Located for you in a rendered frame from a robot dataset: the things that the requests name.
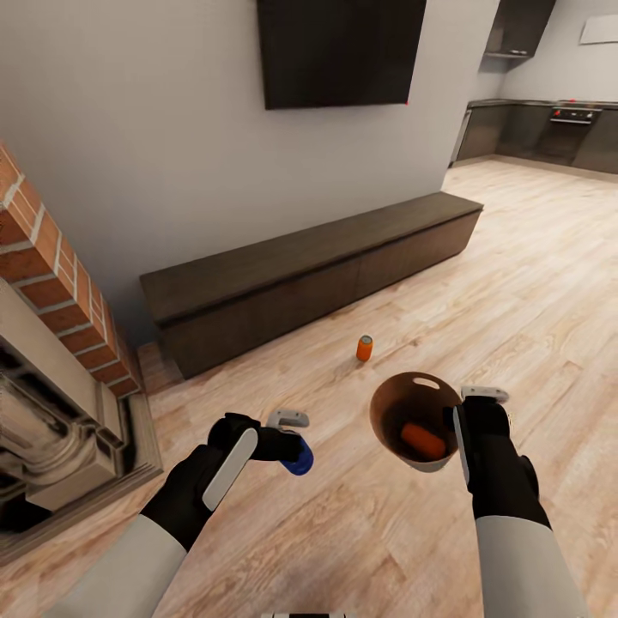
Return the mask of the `can of soda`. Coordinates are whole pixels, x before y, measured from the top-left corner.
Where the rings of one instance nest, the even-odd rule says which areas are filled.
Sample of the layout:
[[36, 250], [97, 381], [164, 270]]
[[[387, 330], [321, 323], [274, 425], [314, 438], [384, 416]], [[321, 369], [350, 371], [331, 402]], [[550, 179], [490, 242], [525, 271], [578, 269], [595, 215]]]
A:
[[362, 336], [357, 347], [357, 358], [368, 361], [373, 351], [373, 339], [370, 336]]
[[281, 461], [281, 463], [295, 475], [307, 474], [313, 466], [313, 452], [303, 437], [301, 437], [301, 445], [303, 450], [296, 463]]
[[431, 462], [431, 464], [436, 464], [438, 460], [443, 460], [448, 452], [443, 441], [434, 438], [432, 434], [415, 426], [412, 422], [404, 422], [400, 426], [397, 439], [400, 445], [409, 447], [419, 457]]

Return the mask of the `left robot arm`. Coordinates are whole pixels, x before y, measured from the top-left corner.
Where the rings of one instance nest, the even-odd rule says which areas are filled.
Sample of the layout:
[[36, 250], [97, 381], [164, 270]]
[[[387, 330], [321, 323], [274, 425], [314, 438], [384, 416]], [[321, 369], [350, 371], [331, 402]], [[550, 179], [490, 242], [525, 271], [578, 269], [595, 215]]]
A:
[[164, 486], [102, 556], [39, 618], [152, 618], [205, 523], [248, 459], [296, 463], [309, 427], [301, 410], [272, 409], [266, 428], [227, 412], [207, 444], [176, 464]]

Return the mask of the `trash can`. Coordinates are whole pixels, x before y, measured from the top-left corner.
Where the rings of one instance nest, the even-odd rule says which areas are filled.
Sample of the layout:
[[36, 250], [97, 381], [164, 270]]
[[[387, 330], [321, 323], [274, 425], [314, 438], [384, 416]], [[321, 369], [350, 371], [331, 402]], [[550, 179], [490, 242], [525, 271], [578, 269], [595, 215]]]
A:
[[[415, 379], [429, 379], [439, 388], [416, 383]], [[393, 375], [373, 393], [369, 415], [373, 431], [388, 451], [415, 470], [432, 473], [445, 467], [459, 450], [457, 432], [444, 430], [443, 408], [463, 405], [463, 399], [445, 381], [430, 373], [406, 372]], [[434, 438], [445, 443], [448, 452], [443, 460], [428, 462], [407, 446], [398, 443], [398, 429], [404, 422], [412, 422]]]

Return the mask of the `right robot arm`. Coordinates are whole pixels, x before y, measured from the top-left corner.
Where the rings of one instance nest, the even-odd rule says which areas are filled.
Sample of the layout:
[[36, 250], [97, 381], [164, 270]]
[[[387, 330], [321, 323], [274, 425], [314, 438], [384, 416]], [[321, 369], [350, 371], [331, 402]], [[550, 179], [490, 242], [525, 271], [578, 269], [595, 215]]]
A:
[[484, 618], [591, 618], [539, 501], [533, 463], [509, 438], [509, 395], [463, 385], [461, 398], [442, 411], [473, 494]]

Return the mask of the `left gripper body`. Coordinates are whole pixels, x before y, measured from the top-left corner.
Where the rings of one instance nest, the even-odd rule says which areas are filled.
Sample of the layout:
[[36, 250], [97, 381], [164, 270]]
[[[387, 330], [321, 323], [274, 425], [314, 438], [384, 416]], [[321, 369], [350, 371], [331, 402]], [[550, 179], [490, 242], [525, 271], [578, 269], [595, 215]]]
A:
[[302, 453], [301, 436], [292, 432], [279, 432], [274, 428], [268, 429], [271, 437], [271, 446], [268, 454], [261, 461], [288, 461], [296, 463]]

